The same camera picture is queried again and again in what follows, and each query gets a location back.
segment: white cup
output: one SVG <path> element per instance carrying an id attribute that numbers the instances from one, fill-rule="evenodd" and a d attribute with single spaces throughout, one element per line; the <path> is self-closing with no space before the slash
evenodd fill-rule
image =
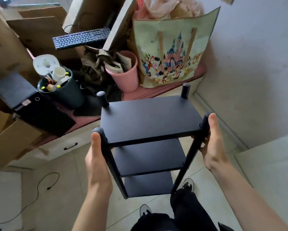
<path id="1" fill-rule="evenodd" d="M 53 80 L 58 82 L 63 77 L 65 77 L 65 75 L 66 75 L 66 70 L 63 67 L 61 67 L 61 66 L 57 66 L 53 70 L 52 78 L 53 78 Z"/>

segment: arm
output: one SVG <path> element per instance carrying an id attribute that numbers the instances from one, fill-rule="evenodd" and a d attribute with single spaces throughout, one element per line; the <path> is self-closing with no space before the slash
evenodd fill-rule
<path id="1" fill-rule="evenodd" d="M 209 116 L 211 134 L 200 149 L 243 231 L 288 230 L 288 225 L 245 181 L 228 160 L 215 114 Z"/>
<path id="2" fill-rule="evenodd" d="M 85 157 L 88 192 L 72 231 L 105 231 L 107 208 L 113 190 L 107 164 L 101 153 L 101 139 L 92 133 L 92 145 Z"/>

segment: black shelf unit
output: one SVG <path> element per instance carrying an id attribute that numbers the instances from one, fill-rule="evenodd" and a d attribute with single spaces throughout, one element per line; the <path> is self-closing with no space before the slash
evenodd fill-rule
<path id="1" fill-rule="evenodd" d="M 97 94 L 103 108 L 93 132 L 101 136 L 102 154 L 125 199 L 177 190 L 209 133 L 209 114 L 201 118 L 189 90 L 184 83 L 180 96 L 111 103 L 104 92 Z M 195 136 L 187 156 L 178 140 L 186 136 Z M 174 183 L 172 170 L 180 170 Z"/>

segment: drawer handle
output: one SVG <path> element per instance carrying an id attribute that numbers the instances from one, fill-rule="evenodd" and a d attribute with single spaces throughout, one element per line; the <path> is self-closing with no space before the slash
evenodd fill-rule
<path id="1" fill-rule="evenodd" d="M 67 148 L 67 147 L 65 147 L 65 148 L 64 148 L 64 150 L 68 150 L 68 149 L 70 149 L 70 148 L 73 148 L 73 147 L 75 147 L 77 144 L 78 144 L 78 143 L 75 143 L 73 146 L 71 146 L 71 147 L 68 147 L 68 148 Z"/>

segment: forearm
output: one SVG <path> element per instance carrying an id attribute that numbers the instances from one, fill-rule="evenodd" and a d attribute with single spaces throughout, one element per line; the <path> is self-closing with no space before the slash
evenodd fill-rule
<path id="1" fill-rule="evenodd" d="M 215 163 L 211 172 L 243 231 L 288 230 L 288 225 L 268 206 L 231 163 Z"/>
<path id="2" fill-rule="evenodd" d="M 98 188 L 88 191 L 72 231 L 105 231 L 109 196 Z"/>

